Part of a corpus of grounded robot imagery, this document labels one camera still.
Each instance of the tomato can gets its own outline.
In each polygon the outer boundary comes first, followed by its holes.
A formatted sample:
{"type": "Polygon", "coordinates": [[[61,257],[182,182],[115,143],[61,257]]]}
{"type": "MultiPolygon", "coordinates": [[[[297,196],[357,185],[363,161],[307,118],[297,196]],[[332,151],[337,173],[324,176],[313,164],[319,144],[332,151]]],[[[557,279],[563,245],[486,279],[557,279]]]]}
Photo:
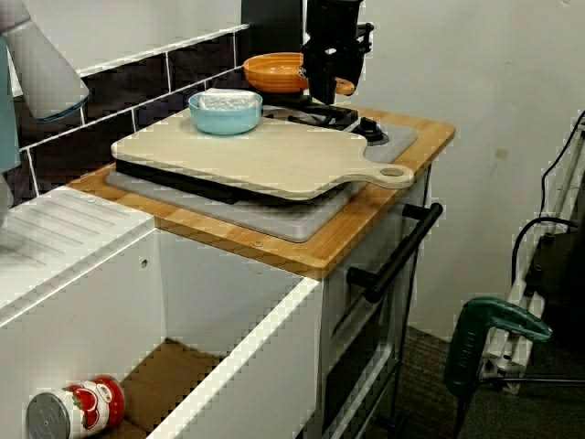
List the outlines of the tomato can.
{"type": "Polygon", "coordinates": [[[122,386],[109,375],[43,392],[28,404],[28,438],[90,437],[121,423],[124,407],[122,386]]]}

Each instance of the white cabinet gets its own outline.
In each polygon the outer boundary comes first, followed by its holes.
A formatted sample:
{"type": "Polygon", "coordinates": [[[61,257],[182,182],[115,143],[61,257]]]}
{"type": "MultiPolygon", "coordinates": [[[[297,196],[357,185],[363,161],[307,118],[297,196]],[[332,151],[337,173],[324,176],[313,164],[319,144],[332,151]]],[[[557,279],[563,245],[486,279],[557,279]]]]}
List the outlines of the white cabinet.
{"type": "Polygon", "coordinates": [[[0,327],[0,424],[32,396],[123,379],[166,337],[227,355],[149,437],[294,438],[315,407],[319,282],[153,230],[0,327]]]}

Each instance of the green clamp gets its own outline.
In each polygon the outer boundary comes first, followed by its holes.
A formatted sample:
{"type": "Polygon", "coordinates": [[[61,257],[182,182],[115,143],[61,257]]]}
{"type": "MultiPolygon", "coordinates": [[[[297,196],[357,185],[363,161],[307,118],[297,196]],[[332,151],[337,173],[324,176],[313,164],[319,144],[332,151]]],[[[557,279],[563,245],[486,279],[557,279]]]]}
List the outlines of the green clamp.
{"type": "Polygon", "coordinates": [[[445,366],[445,384],[455,397],[462,398],[477,380],[485,341],[492,327],[535,343],[546,342],[552,336],[552,329],[526,309],[495,297],[470,300],[457,321],[445,366]]]}

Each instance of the wooden cutting board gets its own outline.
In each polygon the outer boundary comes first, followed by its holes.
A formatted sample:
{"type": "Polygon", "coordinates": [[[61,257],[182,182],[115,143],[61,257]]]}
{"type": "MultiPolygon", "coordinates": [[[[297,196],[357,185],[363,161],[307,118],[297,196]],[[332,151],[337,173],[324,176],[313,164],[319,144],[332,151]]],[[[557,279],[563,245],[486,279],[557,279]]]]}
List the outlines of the wooden cutting board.
{"type": "Polygon", "coordinates": [[[310,199],[348,181],[387,188],[412,184],[405,166],[364,158],[357,134],[261,118],[253,130],[216,136],[199,131],[189,110],[112,145],[118,160],[288,199],[310,199]]]}

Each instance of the black oven handle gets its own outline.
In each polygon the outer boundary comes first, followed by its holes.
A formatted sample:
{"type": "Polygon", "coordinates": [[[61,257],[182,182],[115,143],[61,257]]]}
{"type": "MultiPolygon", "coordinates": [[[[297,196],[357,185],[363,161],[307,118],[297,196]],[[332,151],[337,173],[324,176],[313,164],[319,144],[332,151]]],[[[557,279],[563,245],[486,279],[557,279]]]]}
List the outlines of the black oven handle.
{"type": "Polygon", "coordinates": [[[356,267],[351,267],[347,272],[347,282],[365,288],[364,298],[370,304],[378,303],[395,281],[400,270],[402,270],[406,262],[419,248],[420,243],[427,236],[441,214],[442,205],[439,203],[433,203],[428,209],[411,204],[405,205],[402,210],[402,216],[418,221],[412,233],[402,240],[378,273],[370,273],[356,267]]]}

